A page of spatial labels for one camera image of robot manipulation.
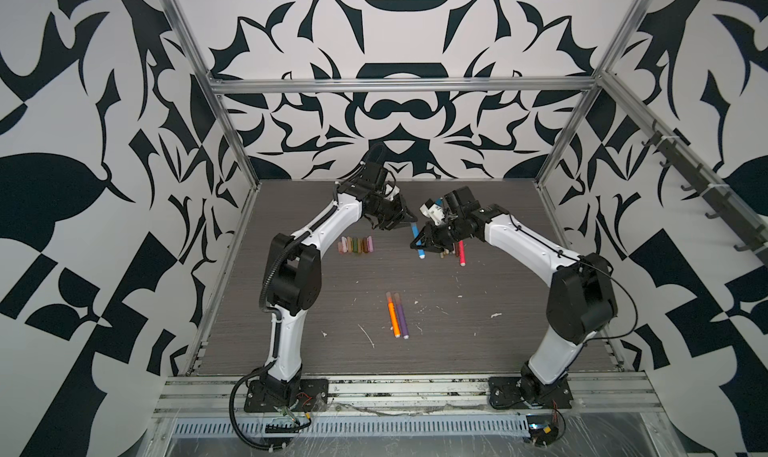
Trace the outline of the blue marker pen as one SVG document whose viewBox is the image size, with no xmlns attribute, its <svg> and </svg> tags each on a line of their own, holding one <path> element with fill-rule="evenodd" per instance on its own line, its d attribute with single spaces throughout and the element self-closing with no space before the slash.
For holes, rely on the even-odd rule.
<svg viewBox="0 0 768 457">
<path fill-rule="evenodd" d="M 426 254 L 422 248 L 421 240 L 419 239 L 420 229 L 416 223 L 411 223 L 411 230 L 413 233 L 413 248 L 417 251 L 418 257 L 424 260 L 426 258 Z"/>
</svg>

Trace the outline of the pink red marker pen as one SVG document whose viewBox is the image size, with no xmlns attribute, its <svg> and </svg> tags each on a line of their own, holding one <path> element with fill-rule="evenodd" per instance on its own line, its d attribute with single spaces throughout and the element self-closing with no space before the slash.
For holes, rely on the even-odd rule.
<svg viewBox="0 0 768 457">
<path fill-rule="evenodd" d="M 457 255 L 459 258 L 459 265 L 461 267 L 465 267 L 467 265 L 467 260 L 466 260 L 465 243 L 463 241 L 459 241 L 457 244 Z"/>
</svg>

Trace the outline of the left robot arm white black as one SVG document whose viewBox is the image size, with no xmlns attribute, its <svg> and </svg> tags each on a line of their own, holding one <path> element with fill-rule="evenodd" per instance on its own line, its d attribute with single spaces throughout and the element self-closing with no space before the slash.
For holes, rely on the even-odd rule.
<svg viewBox="0 0 768 457">
<path fill-rule="evenodd" d="M 270 243 L 259 308 L 271 316 L 270 352 L 260 378 L 274 391 L 295 389 L 301 379 L 301 343 L 306 314 L 322 287 L 322 258 L 348 227 L 365 219 L 385 231 L 417 221 L 394 173 L 376 153 L 366 152 L 343 181 L 336 183 L 328 205 L 291 234 L 278 233 Z"/>
</svg>

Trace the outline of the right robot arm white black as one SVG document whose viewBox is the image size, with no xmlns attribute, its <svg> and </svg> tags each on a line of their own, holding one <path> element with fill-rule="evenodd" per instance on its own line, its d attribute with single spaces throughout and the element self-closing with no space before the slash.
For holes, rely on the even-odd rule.
<svg viewBox="0 0 768 457">
<path fill-rule="evenodd" d="M 548 285 L 548 328 L 524 364 L 520 386 L 528 394 L 566 376 L 584 344 L 618 314 L 606 259 L 581 255 L 544 238 L 497 204 L 483 206 L 464 186 L 420 206 L 426 223 L 411 247 L 441 253 L 470 238 L 500 249 Z"/>
</svg>

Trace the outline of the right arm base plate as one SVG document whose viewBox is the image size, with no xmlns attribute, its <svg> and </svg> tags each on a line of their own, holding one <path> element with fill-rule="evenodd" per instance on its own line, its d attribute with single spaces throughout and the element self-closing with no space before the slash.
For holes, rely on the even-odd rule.
<svg viewBox="0 0 768 457">
<path fill-rule="evenodd" d="M 534 376 L 491 377 L 489 405 L 496 410 L 571 409 L 573 394 L 566 376 L 543 384 Z"/>
</svg>

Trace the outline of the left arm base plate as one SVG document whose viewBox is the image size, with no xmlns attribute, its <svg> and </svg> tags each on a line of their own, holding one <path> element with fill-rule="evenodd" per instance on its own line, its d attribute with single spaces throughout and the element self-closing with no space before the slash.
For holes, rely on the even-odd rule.
<svg viewBox="0 0 768 457">
<path fill-rule="evenodd" d="M 328 379 L 296 377 L 290 381 L 281 381 L 271 376 L 260 377 L 248 383 L 244 411 L 264 413 L 287 407 L 290 410 L 310 412 L 325 406 L 328 393 Z"/>
</svg>

